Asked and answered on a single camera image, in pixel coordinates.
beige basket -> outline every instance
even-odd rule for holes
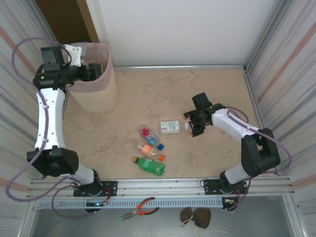
[[[101,43],[73,43],[82,47],[81,60],[86,64],[100,64],[104,73],[95,81],[76,81],[68,87],[71,95],[88,112],[106,112],[114,108],[117,101],[115,81],[110,49]]]

corrugated metal wall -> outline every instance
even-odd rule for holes
[[[17,236],[26,203],[10,200],[4,189],[12,176],[26,164],[26,153],[34,149],[38,130],[38,103],[34,89],[23,83],[11,67],[13,47],[27,37],[48,37],[23,0],[1,1],[0,5],[0,236]],[[42,63],[40,47],[45,42],[22,45],[17,52],[17,69],[32,80]],[[11,193],[24,198],[31,179],[40,174],[30,168],[12,185]]]
[[[293,0],[249,70],[265,125],[294,155],[285,174],[311,235],[316,235],[315,32],[316,1]]]

orange stripe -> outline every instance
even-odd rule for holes
[[[300,179],[292,183],[293,189],[305,187],[310,184],[316,184],[316,174]]]
[[[1,187],[6,187],[8,182],[9,182],[9,180],[0,178],[0,186]],[[22,184],[18,184],[18,183],[13,183],[10,188],[25,192],[25,193],[28,193],[28,191],[29,191],[29,187],[22,185]]]
[[[268,86],[265,88],[265,90],[262,92],[262,94],[258,98],[258,102],[260,103],[263,99],[263,97],[267,94],[267,92],[271,89],[271,87],[274,85],[274,83],[279,79],[279,77],[282,75],[282,73],[285,71],[285,69],[288,67],[288,65],[293,61],[293,59],[299,54],[299,52],[304,48],[304,46],[307,44],[307,42],[311,39],[311,37],[316,32],[316,22],[313,24],[313,26],[307,31],[307,33],[304,35],[304,37],[301,39],[301,41],[298,43],[290,57],[286,60],[286,62],[283,64],[283,66],[279,69],[279,71],[276,73],[276,75],[273,77],[271,82],[268,84]]]
[[[0,26],[0,34],[4,41],[7,43],[7,45],[9,45],[9,47],[13,50],[16,44],[13,42],[12,38],[8,35],[8,33],[4,30],[2,26]],[[19,49],[16,51],[16,55],[18,55],[18,57],[21,59],[21,61],[27,67],[27,69],[35,75],[36,69]]]

blue bottle cap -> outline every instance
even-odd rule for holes
[[[157,146],[157,149],[160,150],[160,151],[161,151],[163,148],[164,148],[164,145],[163,145],[163,144],[159,144],[159,145]]]

beige floor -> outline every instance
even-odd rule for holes
[[[132,162],[142,141],[137,127],[158,131],[158,121],[183,119],[194,109],[191,98],[205,92],[212,103],[243,110],[257,125],[241,70],[175,70],[115,72],[116,107],[88,113],[70,96],[63,131],[68,149],[106,178],[156,178]],[[220,129],[208,126],[203,135],[189,132],[160,135],[165,145],[163,178],[216,177],[240,161],[240,144]]]

